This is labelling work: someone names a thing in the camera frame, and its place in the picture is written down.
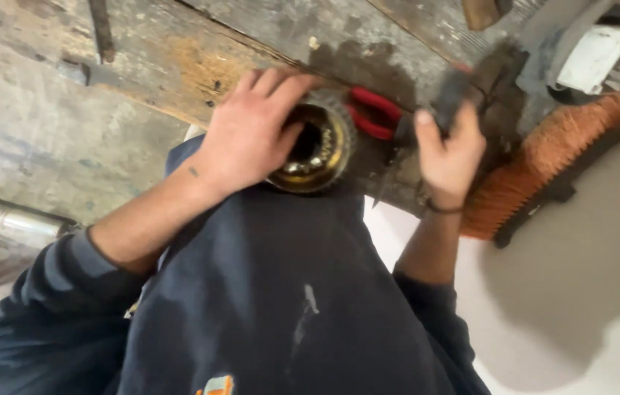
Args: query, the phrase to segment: bracelet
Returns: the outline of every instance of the bracelet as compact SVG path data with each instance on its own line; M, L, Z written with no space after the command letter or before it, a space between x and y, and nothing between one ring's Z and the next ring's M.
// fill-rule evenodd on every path
M432 202L432 198L428 198L427 202L425 203L425 206L427 206L427 208L429 209L429 211L432 211L434 213L437 214L459 214L460 212L464 211L464 207L457 207L455 209L442 209L440 207L437 207L434 205L434 202Z

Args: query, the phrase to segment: navy sweatshirt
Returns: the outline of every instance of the navy sweatshirt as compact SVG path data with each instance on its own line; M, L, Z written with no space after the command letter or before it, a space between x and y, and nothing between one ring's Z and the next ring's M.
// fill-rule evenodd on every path
M487 394L453 286L390 274L362 215L340 188L257 185L184 228L146 284L65 236L0 301L0 395Z

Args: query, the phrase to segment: red-handled pliers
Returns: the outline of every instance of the red-handled pliers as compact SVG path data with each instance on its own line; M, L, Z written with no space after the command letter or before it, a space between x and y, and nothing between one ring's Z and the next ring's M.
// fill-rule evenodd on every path
M381 140L393 139L393 133L398 127L398 122L403 116L403 111L385 97L374 94L361 86L355 86L350 90L350 97L354 102L365 105L372 109L382 112L390 125L379 125L362 115L352 104L346 104L347 111L358 129L367 132L369 135Z

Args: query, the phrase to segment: fingernail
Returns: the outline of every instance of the fingernail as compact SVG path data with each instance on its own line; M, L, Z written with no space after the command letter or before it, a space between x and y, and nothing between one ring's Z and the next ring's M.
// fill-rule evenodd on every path
M432 115L427 110L418 110L415 112L415 121L419 124L429 125L432 123Z

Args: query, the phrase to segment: right hand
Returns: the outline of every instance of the right hand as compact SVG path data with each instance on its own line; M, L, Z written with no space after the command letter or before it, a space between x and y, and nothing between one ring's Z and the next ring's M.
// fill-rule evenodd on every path
M420 169L432 190L432 202L443 210L462 207L486 149L474 104L462 104L444 142L434 118L426 110L415 113L415 133L420 146Z
M200 149L181 167L220 198L263 181L283 166L303 129L302 123L286 126L288 114L317 85L315 76L290 68L247 72L213 112Z

